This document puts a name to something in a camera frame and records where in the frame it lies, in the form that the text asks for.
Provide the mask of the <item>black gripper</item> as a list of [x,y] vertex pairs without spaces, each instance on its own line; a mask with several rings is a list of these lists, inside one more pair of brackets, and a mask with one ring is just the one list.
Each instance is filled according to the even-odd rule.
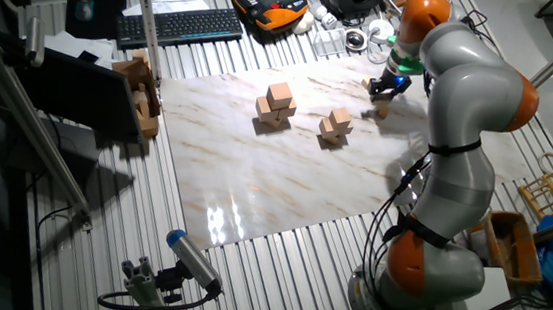
[[394,75],[389,71],[384,71],[381,77],[369,81],[367,91],[370,96],[377,96],[388,90],[389,102],[391,102],[397,95],[407,91],[411,81],[410,76]]

